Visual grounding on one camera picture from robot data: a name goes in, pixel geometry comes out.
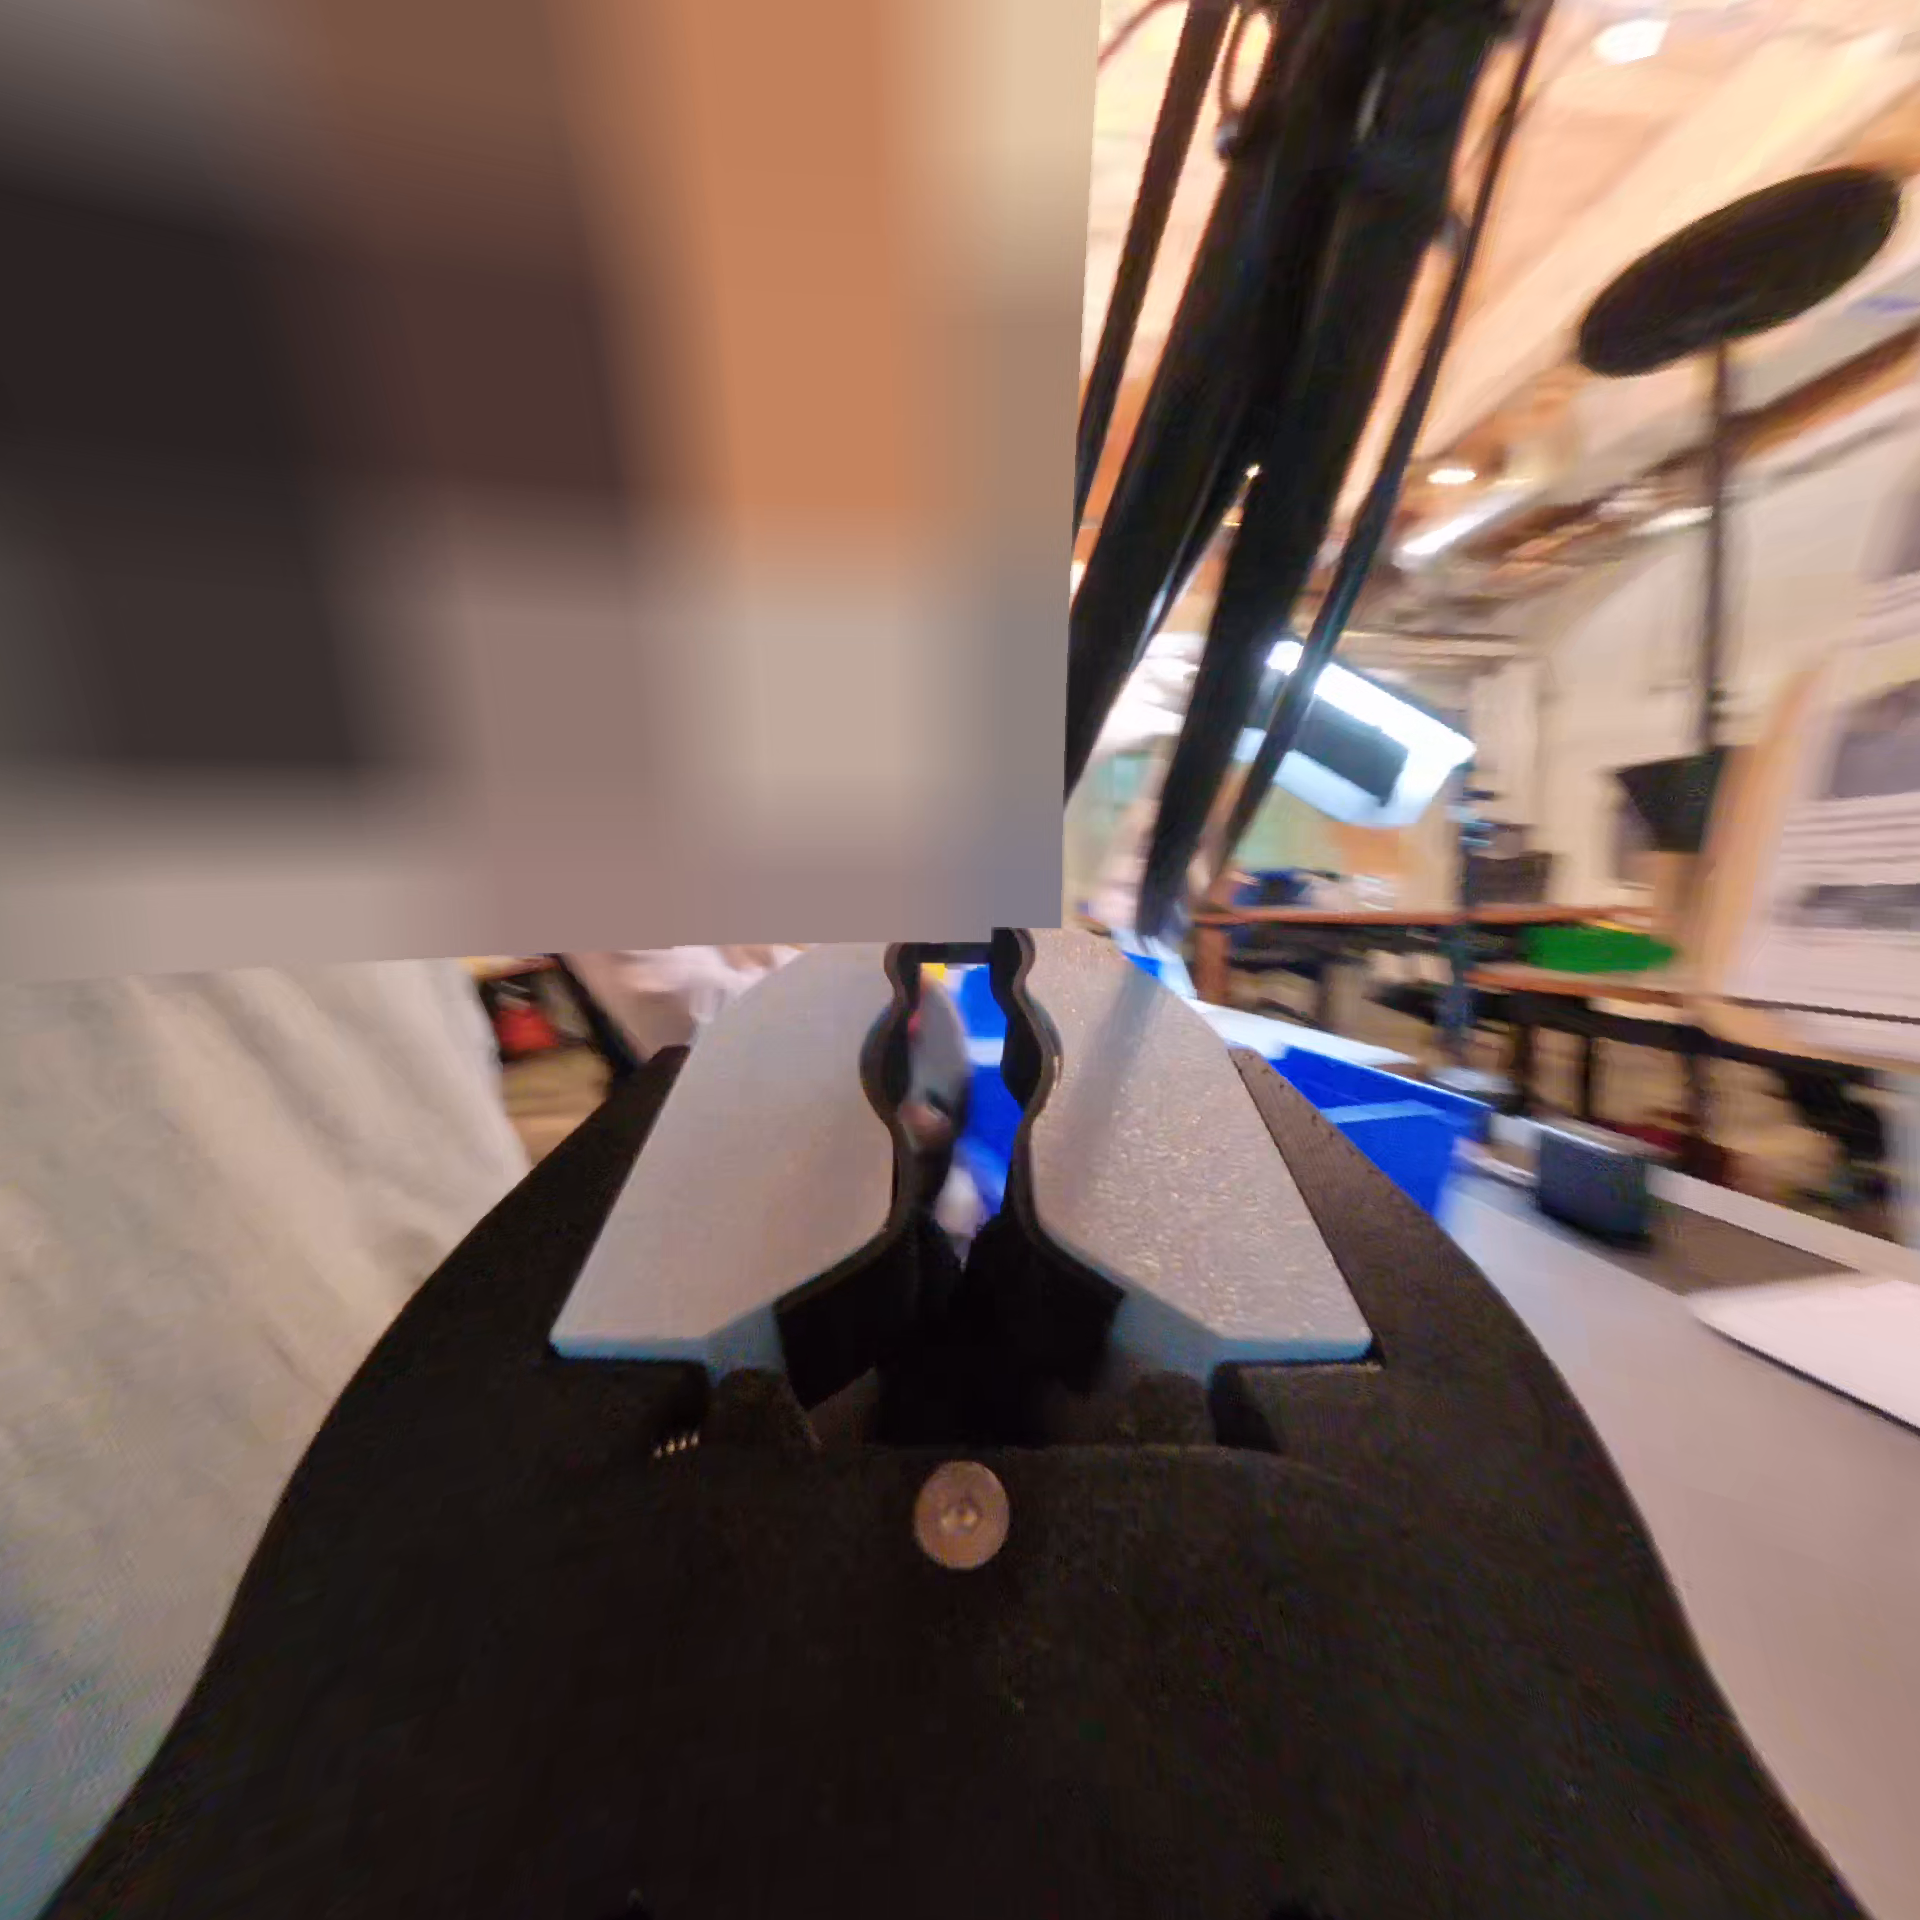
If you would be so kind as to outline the green storage bin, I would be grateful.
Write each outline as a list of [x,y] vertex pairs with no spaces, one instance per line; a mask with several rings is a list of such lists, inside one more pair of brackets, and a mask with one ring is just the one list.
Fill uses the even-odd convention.
[[1640,925],[1610,920],[1554,920],[1521,928],[1521,963],[1554,974],[1665,970],[1675,948]]

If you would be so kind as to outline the black floor lamp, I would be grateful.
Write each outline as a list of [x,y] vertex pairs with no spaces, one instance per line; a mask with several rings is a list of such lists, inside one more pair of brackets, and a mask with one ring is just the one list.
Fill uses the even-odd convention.
[[1731,351],[1843,288],[1887,246],[1900,208],[1902,183],[1876,166],[1829,166],[1765,186],[1631,260],[1578,325],[1574,360],[1595,379],[1637,379],[1675,361],[1706,371],[1699,758],[1721,750]]

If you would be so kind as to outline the grey desk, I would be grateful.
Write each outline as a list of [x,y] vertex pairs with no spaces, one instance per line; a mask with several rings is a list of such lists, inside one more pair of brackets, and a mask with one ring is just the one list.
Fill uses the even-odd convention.
[[1236,1436],[1361,1485],[1563,1641],[1605,1729],[1765,1774],[1864,1916],[1916,1913],[1916,1433],[1700,1325],[1735,1279],[1836,1279],[1668,1206],[1644,1249],[1470,1167],[1420,1213],[1244,1046],[1231,1064],[1375,1348],[1244,1367]]

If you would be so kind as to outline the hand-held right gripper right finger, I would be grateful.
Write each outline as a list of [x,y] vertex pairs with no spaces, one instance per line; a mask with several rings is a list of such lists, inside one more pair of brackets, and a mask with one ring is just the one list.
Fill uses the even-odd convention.
[[1349,1363],[1373,1331],[1229,1046],[1184,997],[1077,928],[1000,928],[990,984],[1020,1098],[1005,1206],[1031,1339],[1064,1381],[1213,1381]]

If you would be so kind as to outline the blue storage bin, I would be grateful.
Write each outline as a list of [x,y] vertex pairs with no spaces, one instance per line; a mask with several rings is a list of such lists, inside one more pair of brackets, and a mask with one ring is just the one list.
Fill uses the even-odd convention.
[[[972,1045],[972,1104],[948,1179],[956,1196],[944,1199],[940,1206],[951,1233],[973,1234],[1001,1206],[1022,1108],[1000,1070],[1005,1014],[987,967],[982,963],[948,967],[945,988]],[[1417,1206],[1439,1213],[1453,1153],[1485,1134],[1487,1105],[1407,1078],[1403,1059],[1384,1046],[1229,1004],[1187,998],[1187,1008],[1226,1045],[1274,1066]]]

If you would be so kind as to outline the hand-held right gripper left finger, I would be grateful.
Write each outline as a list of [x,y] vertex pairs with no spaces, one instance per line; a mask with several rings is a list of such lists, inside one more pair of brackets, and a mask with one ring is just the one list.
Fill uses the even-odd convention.
[[886,945],[820,945],[691,1046],[549,1331],[580,1362],[862,1379],[909,1325],[914,1148]]

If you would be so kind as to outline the grey charger box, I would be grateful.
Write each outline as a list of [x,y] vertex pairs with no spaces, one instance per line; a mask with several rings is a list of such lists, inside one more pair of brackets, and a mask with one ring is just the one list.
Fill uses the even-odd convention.
[[1580,1119],[1540,1122],[1532,1137],[1532,1206],[1573,1233],[1644,1247],[1653,1165],[1653,1150],[1640,1139]]

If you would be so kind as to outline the white board stand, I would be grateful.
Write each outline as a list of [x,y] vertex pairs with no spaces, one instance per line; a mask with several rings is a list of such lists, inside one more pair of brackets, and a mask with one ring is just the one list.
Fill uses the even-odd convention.
[[1696,1322],[1887,1419],[1916,1429],[1916,1282],[1866,1275],[1714,1287]]

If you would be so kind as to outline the instruction board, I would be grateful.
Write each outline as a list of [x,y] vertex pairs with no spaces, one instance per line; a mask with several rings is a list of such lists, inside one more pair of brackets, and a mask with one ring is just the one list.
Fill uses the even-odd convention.
[[1916,1064],[1916,479],[1887,503],[1849,624],[1790,688],[1735,792],[1717,1014],[1796,1046]]

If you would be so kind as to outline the wooden office desk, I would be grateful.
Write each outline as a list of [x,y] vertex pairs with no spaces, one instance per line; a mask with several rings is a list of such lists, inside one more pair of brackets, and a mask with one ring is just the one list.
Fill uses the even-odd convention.
[[1203,906],[1187,936],[1196,997],[1244,1014],[1278,1014],[1311,1031],[1340,1028],[1342,998],[1377,958],[1436,963],[1435,998],[1453,979],[1469,993],[1568,993],[1574,998],[1634,997],[1643,974],[1554,974],[1521,963],[1521,928],[1554,920],[1610,920],[1653,931],[1648,914],[1565,904],[1491,906]]

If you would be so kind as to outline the overhead studio lamp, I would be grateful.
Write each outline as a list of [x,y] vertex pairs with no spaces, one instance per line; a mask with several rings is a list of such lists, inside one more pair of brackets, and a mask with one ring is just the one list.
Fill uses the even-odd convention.
[[1330,659],[1272,789],[1337,826],[1414,827],[1474,758],[1448,715]]

